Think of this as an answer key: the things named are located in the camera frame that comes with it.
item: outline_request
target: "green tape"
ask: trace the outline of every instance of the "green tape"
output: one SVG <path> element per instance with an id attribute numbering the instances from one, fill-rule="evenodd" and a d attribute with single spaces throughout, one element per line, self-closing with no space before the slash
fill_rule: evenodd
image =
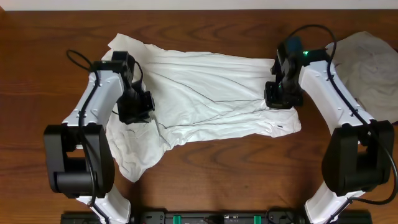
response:
<path id="1" fill-rule="evenodd" d="M 261 216 L 255 215 L 253 218 L 254 218 L 254 224 L 261 224 Z"/>
<path id="2" fill-rule="evenodd" d="M 173 216 L 173 224 L 181 224 L 181 215 Z"/>

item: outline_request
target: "gray cloth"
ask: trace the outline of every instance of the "gray cloth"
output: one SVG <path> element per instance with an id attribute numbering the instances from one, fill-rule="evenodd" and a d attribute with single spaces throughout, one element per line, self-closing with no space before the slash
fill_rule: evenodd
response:
<path id="1" fill-rule="evenodd" d="M 333 63 L 348 91 L 370 115 L 398 121 L 398 53 L 389 44 L 358 32 L 337 43 Z"/>

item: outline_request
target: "white cloth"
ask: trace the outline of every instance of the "white cloth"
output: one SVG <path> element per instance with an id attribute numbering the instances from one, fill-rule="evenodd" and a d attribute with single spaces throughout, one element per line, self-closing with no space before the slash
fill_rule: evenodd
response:
<path id="1" fill-rule="evenodd" d="M 369 114 L 379 121 L 398 121 L 398 53 L 390 45 L 358 32 L 337 43 L 333 63 L 348 91 Z"/>
<path id="2" fill-rule="evenodd" d="M 113 50 L 127 50 L 140 63 L 155 101 L 149 124 L 125 125 L 112 114 L 106 127 L 112 155 L 132 182 L 176 145 L 301 129 L 295 109 L 266 106 L 264 86 L 275 79 L 271 59 L 163 50 L 121 34 L 109 47 L 103 60 Z M 138 69 L 134 76 L 140 77 Z"/>

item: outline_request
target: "wood grain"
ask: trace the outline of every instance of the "wood grain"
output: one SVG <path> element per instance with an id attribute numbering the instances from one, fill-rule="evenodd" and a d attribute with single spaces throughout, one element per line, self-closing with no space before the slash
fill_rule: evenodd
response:
<path id="1" fill-rule="evenodd" d="M 45 166 L 42 133 L 71 112 L 87 82 L 85 71 L 67 60 L 66 49 L 98 60 L 122 33 L 163 49 L 273 58 L 289 32 L 310 23 L 328 26 L 339 39 L 366 30 L 398 48 L 397 11 L 0 13 L 0 223 L 59 223 L 63 211 L 87 209 L 52 193 Z M 315 29 L 302 36 L 310 48 L 331 41 Z M 115 183 L 136 211 L 298 207 L 322 182 L 320 162 L 330 138 L 309 97 L 298 112 L 299 133 L 189 143 L 167 152 L 137 183 L 119 172 Z M 386 198 L 391 189 L 389 182 L 366 198 Z M 382 207 L 356 202 L 351 208 L 369 209 L 378 224 L 396 223 L 397 206 L 398 201 Z"/>

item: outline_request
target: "brown wooden surface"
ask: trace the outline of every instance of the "brown wooden surface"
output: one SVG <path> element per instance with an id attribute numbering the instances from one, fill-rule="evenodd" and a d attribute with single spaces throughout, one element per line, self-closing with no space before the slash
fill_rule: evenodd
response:
<path id="1" fill-rule="evenodd" d="M 66 49 L 98 60 L 119 32 L 163 49 L 273 58 L 289 32 L 309 23 L 328 26 L 339 39 L 367 30 L 398 48 L 397 11 L 0 13 L 0 223 L 59 223 L 63 211 L 87 209 L 50 190 L 45 166 L 44 128 L 69 115 L 87 84 L 85 71 L 67 60 Z M 330 42 L 319 30 L 302 36 L 307 47 Z M 320 165 L 330 138 L 308 97 L 298 111 L 299 133 L 189 143 L 167 152 L 137 183 L 119 172 L 115 183 L 137 210 L 297 207 L 322 182 Z M 391 189 L 389 182 L 366 198 L 386 198 Z M 381 207 L 355 202 L 351 208 L 369 209 L 379 224 L 398 223 L 397 206 L 398 200 Z"/>

